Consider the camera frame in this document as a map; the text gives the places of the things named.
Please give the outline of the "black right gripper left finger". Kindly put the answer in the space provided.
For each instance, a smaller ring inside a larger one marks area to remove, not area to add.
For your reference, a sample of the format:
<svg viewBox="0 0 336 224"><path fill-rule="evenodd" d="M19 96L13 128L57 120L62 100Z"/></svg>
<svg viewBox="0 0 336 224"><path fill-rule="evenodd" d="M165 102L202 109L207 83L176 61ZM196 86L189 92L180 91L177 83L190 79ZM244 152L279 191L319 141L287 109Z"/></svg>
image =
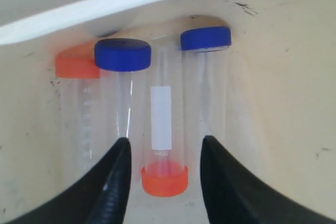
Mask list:
<svg viewBox="0 0 336 224"><path fill-rule="evenodd" d="M119 138L81 179L11 223L123 223L131 184L131 145Z"/></svg>

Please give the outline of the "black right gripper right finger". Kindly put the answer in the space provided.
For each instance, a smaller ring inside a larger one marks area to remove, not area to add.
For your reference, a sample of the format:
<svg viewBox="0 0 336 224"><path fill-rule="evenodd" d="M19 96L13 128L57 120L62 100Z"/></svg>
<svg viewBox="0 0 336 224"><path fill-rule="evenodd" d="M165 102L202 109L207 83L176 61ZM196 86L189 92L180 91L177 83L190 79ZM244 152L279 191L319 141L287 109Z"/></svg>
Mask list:
<svg viewBox="0 0 336 224"><path fill-rule="evenodd" d="M210 223L333 223L268 186L214 136L203 139L200 180Z"/></svg>

